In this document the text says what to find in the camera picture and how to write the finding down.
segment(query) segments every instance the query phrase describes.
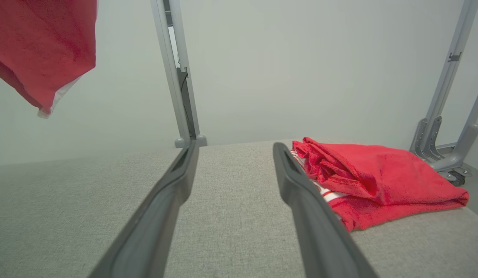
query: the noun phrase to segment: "red garment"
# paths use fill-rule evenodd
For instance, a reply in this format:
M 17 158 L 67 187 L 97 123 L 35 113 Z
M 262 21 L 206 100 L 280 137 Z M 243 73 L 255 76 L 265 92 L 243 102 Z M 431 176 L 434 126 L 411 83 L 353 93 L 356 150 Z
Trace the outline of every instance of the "red garment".
M 50 114 L 56 92 L 95 67 L 95 21 L 96 0 L 0 0 L 0 78 Z
M 309 178 L 342 193 L 328 203 L 349 232 L 415 213 L 463 207 L 469 200 L 467 190 L 454 187 L 406 150 L 320 144 L 308 137 L 294 141 L 293 148 Z

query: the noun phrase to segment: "crumpled red fabric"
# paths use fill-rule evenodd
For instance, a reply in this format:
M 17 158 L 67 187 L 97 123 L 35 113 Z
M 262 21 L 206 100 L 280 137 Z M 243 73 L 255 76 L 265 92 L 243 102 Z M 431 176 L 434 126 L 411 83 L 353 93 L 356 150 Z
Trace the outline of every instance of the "crumpled red fabric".
M 457 188 L 407 150 L 385 146 L 321 144 L 305 137 L 293 149 L 309 178 L 341 197 L 329 205 L 350 232 L 416 213 L 466 206 Z
M 0 0 L 0 78 L 46 115 L 61 88 L 95 67 L 96 5 Z

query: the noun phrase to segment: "red towel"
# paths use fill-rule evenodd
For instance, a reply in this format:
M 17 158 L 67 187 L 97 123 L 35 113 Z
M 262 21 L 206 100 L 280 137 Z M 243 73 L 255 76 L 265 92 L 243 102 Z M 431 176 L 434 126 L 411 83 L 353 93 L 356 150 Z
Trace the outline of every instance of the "red towel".
M 339 192 L 325 200 L 349 232 L 415 213 L 463 207 L 469 200 L 467 190 L 454 187 L 406 150 L 320 144 L 308 137 L 294 141 L 293 148 L 309 178 Z
M 0 78 L 44 116 L 95 66 L 96 0 L 0 0 Z

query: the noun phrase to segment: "folded red cloth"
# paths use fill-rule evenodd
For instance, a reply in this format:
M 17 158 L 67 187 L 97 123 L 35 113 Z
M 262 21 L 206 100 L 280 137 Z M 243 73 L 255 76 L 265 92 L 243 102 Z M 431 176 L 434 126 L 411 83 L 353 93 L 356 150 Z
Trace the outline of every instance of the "folded red cloth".
M 48 116 L 95 66 L 96 0 L 0 0 L 0 78 Z
M 406 150 L 321 144 L 308 137 L 294 141 L 293 149 L 309 178 L 341 193 L 325 200 L 349 232 L 415 213 L 463 207 L 469 200 L 467 190 L 454 187 Z

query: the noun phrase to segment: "gray floor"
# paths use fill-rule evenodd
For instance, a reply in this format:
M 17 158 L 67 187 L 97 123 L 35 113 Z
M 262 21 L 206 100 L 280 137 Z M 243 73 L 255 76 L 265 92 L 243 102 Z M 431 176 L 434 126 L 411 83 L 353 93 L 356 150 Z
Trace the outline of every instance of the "gray floor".
M 478 172 L 471 169 L 473 176 L 465 179 L 463 188 L 469 192 L 469 203 L 467 207 L 478 215 Z

